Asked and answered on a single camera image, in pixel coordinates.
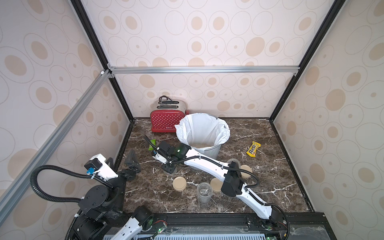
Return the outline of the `glass rice jar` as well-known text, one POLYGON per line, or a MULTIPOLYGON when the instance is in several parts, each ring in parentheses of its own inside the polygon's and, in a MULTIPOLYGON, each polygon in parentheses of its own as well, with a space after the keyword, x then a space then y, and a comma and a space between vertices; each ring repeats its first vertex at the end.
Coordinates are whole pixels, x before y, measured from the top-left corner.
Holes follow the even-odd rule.
POLYGON ((166 174, 167 174, 167 176, 174 178, 174 177, 178 176, 178 171, 179 171, 179 168, 175 168, 173 173, 166 173, 166 174))
POLYGON ((213 189, 209 183, 200 183, 197 186, 197 198, 200 203, 207 204, 213 194, 213 189))
POLYGON ((227 163, 230 165, 231 163, 236 163, 237 164, 237 168, 240 168, 241 167, 241 163, 240 161, 238 161, 237 159, 229 159, 227 161, 227 163))

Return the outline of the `beige jar lid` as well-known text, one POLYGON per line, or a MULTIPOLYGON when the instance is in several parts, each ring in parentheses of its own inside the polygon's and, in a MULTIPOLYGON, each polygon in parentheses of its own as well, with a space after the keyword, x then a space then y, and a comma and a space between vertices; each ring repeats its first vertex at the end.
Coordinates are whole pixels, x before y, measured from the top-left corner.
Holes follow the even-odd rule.
POLYGON ((220 181, 218 178, 213 178, 210 182, 210 185, 213 189, 213 192, 215 193, 220 193, 221 192, 221 188, 223 186, 223 182, 220 181))
POLYGON ((173 188, 178 191, 178 192, 182 192, 186 189, 187 187, 187 181, 185 178, 183 177, 176 177, 174 180, 173 180, 173 188))
MULTIPOLYGON (((241 165, 240 168, 242 170, 245 170, 245 171, 249 172, 249 173, 253 172, 252 168, 250 166, 248 166, 248 165, 241 165)), ((245 172, 241 172, 241 176, 242 176, 243 179, 249 179, 251 177, 250 174, 245 173, 245 172)))

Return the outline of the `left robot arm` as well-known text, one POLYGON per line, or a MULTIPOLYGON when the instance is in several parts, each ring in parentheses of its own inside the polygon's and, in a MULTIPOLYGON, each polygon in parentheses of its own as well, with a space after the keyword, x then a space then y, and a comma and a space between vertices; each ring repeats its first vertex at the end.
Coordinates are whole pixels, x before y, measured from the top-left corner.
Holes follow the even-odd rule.
POLYGON ((126 183, 141 172, 135 152, 130 151, 125 162, 127 168, 119 172, 110 167, 112 161, 112 158, 106 159, 97 154, 85 163, 86 174, 53 165, 43 165, 32 171, 30 185, 40 198, 56 203, 76 203, 80 208, 69 226, 66 240, 102 240, 111 228, 120 229, 113 236, 114 240, 131 240, 140 232, 152 228, 154 215, 147 207, 139 206, 133 214, 123 210, 126 183), (95 180, 99 185, 88 190, 81 198, 52 196, 44 192, 38 183, 38 175, 44 170, 95 180))

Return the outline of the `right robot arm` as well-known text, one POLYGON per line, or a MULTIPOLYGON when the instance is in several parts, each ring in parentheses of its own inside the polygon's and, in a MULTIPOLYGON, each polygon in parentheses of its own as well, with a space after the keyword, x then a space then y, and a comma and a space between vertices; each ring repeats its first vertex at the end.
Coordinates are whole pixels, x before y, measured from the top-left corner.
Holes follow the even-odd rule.
POLYGON ((224 163, 205 156, 192 147, 180 143, 176 147, 165 141, 157 146, 143 135, 144 140, 153 148, 152 156, 162 163, 162 169, 172 174, 178 165, 194 167, 206 172, 223 182, 221 192, 232 198, 237 198, 251 208, 263 222, 266 230, 275 230, 280 226, 286 227, 286 233, 281 236, 287 240, 290 236, 290 223, 285 212, 276 204, 262 200, 252 188, 259 180, 250 171, 243 170, 237 163, 224 163))

